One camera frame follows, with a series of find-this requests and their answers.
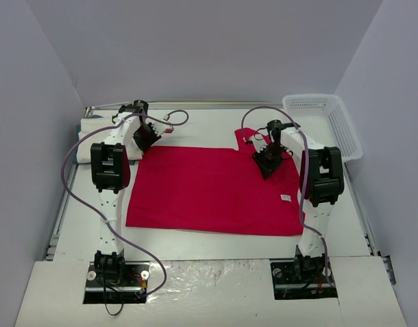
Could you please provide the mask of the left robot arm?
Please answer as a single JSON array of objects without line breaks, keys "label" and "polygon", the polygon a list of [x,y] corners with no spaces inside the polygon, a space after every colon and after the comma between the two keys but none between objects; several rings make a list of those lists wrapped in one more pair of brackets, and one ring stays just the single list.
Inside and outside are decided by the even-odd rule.
[{"label": "left robot arm", "polygon": [[128,276],[125,265],[123,242],[116,236],[121,230],[122,203],[125,188],[130,184],[130,163],[127,148],[136,141],[142,150],[147,150],[160,139],[145,123],[149,104],[136,100],[133,104],[120,107],[113,117],[114,128],[107,137],[91,145],[91,175],[100,199],[103,214],[100,227],[99,247],[95,254],[94,266],[98,274],[113,285],[123,283]]}]

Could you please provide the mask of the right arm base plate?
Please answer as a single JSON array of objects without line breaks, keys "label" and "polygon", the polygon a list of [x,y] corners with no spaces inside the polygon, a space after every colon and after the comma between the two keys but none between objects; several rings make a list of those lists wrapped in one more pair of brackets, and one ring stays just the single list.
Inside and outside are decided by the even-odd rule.
[{"label": "right arm base plate", "polygon": [[292,260],[271,260],[271,278],[275,300],[318,300],[337,298],[338,291],[330,286],[325,275],[313,270],[300,277]]}]

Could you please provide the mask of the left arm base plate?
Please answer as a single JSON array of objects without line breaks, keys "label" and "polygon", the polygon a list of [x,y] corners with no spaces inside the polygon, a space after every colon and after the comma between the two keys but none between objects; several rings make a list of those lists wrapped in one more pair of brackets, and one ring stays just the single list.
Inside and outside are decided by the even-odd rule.
[{"label": "left arm base plate", "polygon": [[144,304],[147,301],[149,279],[147,262],[128,262],[123,278],[118,281],[107,277],[104,286],[102,272],[89,263],[85,281],[84,305],[94,304]]}]

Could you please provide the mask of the red t-shirt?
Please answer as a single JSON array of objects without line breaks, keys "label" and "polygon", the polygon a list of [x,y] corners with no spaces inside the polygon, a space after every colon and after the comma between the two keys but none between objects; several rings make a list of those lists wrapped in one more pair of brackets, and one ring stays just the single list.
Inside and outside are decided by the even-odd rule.
[{"label": "red t-shirt", "polygon": [[153,146],[138,163],[126,217],[130,228],[297,236],[299,174],[289,154],[268,179],[236,130],[237,149]]}]

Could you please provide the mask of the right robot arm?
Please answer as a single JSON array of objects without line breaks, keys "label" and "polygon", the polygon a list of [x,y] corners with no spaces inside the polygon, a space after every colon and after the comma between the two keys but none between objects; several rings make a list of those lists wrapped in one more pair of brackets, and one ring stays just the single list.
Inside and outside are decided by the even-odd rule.
[{"label": "right robot arm", "polygon": [[262,136],[247,138],[252,155],[264,179],[278,170],[283,154],[290,153],[299,174],[299,218],[303,232],[295,249],[294,276],[309,281],[328,264],[325,235],[329,218],[344,192],[342,154],[336,146],[324,146],[304,134],[294,123],[270,121]]}]

